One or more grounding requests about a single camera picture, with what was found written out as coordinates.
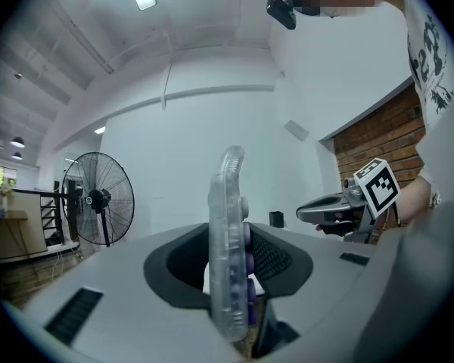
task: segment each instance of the standing fan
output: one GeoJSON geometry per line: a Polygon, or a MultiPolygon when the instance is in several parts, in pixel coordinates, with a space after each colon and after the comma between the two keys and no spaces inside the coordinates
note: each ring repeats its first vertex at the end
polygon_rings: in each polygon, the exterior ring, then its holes
{"type": "Polygon", "coordinates": [[[123,167],[107,154],[91,152],[74,160],[62,193],[75,193],[70,202],[64,200],[64,214],[88,242],[109,247],[128,231],[135,212],[133,189],[123,167]]]}

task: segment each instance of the white wall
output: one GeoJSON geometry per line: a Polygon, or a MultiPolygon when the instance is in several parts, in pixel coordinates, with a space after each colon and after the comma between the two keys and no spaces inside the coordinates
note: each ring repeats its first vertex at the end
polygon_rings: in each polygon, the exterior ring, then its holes
{"type": "MultiPolygon", "coordinates": [[[[55,151],[103,126],[108,117],[159,102],[168,69],[168,57],[138,60],[74,96],[48,129],[38,165],[50,160],[55,151]]],[[[276,74],[269,50],[205,47],[180,51],[173,58],[166,99],[199,92],[272,90],[276,74]]]]}
{"type": "Polygon", "coordinates": [[[84,138],[80,138],[49,155],[39,168],[39,188],[43,191],[53,191],[54,181],[62,182],[64,170],[68,169],[71,164],[71,162],[65,160],[66,157],[74,160],[88,152],[99,151],[101,139],[101,135],[91,132],[84,138]]]}
{"type": "Polygon", "coordinates": [[[322,192],[319,167],[311,164],[315,171],[309,173],[303,161],[310,154],[304,143],[278,121],[273,93],[232,92],[179,98],[166,110],[153,104],[110,118],[101,152],[124,167],[135,192],[128,240],[207,222],[210,176],[234,144],[246,151],[241,193],[250,203],[249,220],[268,223],[269,211],[280,210],[289,228],[313,232],[295,216],[298,206],[322,192]]]}
{"type": "Polygon", "coordinates": [[[387,3],[358,17],[306,17],[272,25],[272,55],[299,91],[297,106],[317,140],[348,126],[410,77],[407,29],[387,3]]]}
{"type": "Polygon", "coordinates": [[[0,166],[17,170],[16,189],[34,191],[39,183],[39,168],[36,166],[24,166],[19,163],[0,159],[0,166]]]}
{"type": "Polygon", "coordinates": [[[334,141],[329,138],[316,142],[316,154],[319,160],[319,167],[322,169],[324,194],[336,194],[341,192],[341,177],[338,169],[338,162],[334,154],[334,141]]]}

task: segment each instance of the fan pole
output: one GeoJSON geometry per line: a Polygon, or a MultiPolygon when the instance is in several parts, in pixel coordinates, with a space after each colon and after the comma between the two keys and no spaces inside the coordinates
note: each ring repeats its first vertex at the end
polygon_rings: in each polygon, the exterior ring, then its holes
{"type": "Polygon", "coordinates": [[[107,235],[106,210],[105,209],[101,209],[101,221],[103,222],[104,241],[106,242],[106,247],[109,247],[109,236],[107,235]]]}

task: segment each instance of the black vent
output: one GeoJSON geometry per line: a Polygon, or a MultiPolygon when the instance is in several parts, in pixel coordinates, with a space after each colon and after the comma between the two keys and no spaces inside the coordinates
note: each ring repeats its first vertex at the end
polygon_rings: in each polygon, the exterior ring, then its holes
{"type": "Polygon", "coordinates": [[[251,231],[250,235],[256,269],[254,274],[260,283],[280,275],[291,266],[292,258],[287,251],[261,237],[255,231],[251,231]]]}
{"type": "Polygon", "coordinates": [[[365,257],[365,256],[360,256],[358,254],[353,254],[353,253],[343,253],[340,256],[341,259],[344,259],[345,261],[348,262],[353,262],[356,263],[357,265],[361,266],[366,266],[370,258],[365,257]]]}
{"type": "Polygon", "coordinates": [[[103,293],[81,288],[45,329],[52,336],[69,346],[102,296],[103,293]]]}

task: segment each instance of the human arm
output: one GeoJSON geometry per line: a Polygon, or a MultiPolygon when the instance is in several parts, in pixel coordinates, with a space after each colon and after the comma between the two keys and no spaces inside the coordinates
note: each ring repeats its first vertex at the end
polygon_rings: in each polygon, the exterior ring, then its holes
{"type": "MultiPolygon", "coordinates": [[[[417,215],[427,211],[430,199],[431,185],[421,176],[417,176],[412,183],[401,190],[400,197],[396,202],[400,223],[409,223],[417,215]]],[[[375,225],[377,230],[394,228],[396,226],[397,221],[393,208],[386,210],[377,219],[375,225]]]]}

